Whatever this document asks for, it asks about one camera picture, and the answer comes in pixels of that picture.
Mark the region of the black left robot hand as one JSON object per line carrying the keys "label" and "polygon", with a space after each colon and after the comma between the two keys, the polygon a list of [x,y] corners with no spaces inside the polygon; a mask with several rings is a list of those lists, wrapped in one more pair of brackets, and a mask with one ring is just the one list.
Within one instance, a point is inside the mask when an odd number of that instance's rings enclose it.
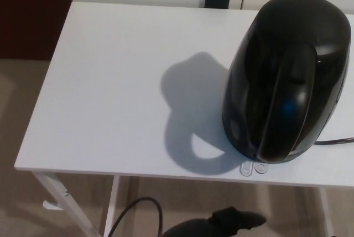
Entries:
{"label": "black left robot hand", "polygon": [[227,207],[207,219],[190,219],[168,229],[163,236],[235,236],[239,230],[259,227],[266,217],[255,212]]}

